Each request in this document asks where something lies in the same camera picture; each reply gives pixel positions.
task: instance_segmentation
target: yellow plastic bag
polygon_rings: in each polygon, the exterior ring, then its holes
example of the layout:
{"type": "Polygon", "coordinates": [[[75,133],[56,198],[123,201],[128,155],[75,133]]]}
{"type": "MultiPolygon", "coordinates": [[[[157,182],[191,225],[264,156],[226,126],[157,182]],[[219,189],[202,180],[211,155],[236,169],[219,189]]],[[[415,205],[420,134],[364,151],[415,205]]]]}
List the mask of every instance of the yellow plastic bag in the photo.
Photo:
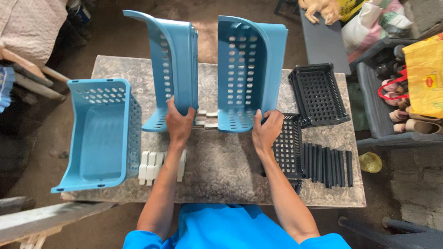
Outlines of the yellow plastic bag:
{"type": "Polygon", "coordinates": [[[443,33],[403,48],[411,113],[443,118],[443,33]]]}
{"type": "Polygon", "coordinates": [[[340,15],[342,16],[340,21],[347,22],[351,17],[354,17],[366,1],[369,0],[338,0],[338,4],[340,4],[340,15]]]}

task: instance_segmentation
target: person's right hand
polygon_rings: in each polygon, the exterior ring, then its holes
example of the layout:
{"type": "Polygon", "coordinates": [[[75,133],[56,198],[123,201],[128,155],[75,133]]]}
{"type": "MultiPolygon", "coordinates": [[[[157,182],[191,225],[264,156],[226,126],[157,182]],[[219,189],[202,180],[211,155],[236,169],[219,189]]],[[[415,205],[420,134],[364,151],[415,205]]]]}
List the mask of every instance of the person's right hand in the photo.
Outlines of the person's right hand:
{"type": "Polygon", "coordinates": [[[186,116],[181,115],[175,107],[174,96],[167,101],[167,108],[166,125],[171,139],[169,146],[183,150],[191,134],[195,110],[190,107],[186,116]]]}
{"type": "Polygon", "coordinates": [[[275,139],[280,135],[284,115],[278,110],[272,110],[265,112],[264,118],[268,119],[262,125],[261,110],[257,110],[252,131],[252,140],[255,150],[260,157],[266,153],[273,154],[271,147],[275,139]]]}

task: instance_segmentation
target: orange cat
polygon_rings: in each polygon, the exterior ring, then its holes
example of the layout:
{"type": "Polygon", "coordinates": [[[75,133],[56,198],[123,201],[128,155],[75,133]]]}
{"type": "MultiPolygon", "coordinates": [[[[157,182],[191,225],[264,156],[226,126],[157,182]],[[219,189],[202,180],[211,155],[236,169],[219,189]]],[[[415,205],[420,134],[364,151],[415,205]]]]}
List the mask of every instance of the orange cat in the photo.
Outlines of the orange cat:
{"type": "Polygon", "coordinates": [[[335,23],[342,17],[337,0],[299,0],[299,5],[300,8],[306,10],[305,16],[311,23],[319,22],[314,16],[316,12],[320,12],[327,25],[335,23]]]}

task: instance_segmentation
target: blue sleeve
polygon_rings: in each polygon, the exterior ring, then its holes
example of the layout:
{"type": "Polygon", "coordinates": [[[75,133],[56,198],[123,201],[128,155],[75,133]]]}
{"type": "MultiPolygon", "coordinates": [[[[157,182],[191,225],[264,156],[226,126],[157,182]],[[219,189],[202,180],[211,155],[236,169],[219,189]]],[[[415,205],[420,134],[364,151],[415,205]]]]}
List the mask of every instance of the blue sleeve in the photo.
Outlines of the blue sleeve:
{"type": "Polygon", "coordinates": [[[123,249],[159,249],[162,245],[162,239],[155,233],[132,231],[124,239],[123,249]]]}
{"type": "Polygon", "coordinates": [[[307,239],[300,246],[303,249],[351,249],[348,243],[336,233],[307,239]]]}

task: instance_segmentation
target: blue shirt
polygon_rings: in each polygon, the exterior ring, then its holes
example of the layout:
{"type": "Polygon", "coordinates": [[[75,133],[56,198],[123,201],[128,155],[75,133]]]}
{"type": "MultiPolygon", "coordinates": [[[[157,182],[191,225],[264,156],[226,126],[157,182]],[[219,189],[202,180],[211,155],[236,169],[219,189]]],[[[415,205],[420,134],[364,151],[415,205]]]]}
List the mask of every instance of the blue shirt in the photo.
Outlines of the blue shirt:
{"type": "Polygon", "coordinates": [[[172,237],[163,242],[155,233],[132,231],[123,248],[350,249],[336,233],[310,238],[299,245],[257,205],[235,204],[184,204],[172,237]]]}

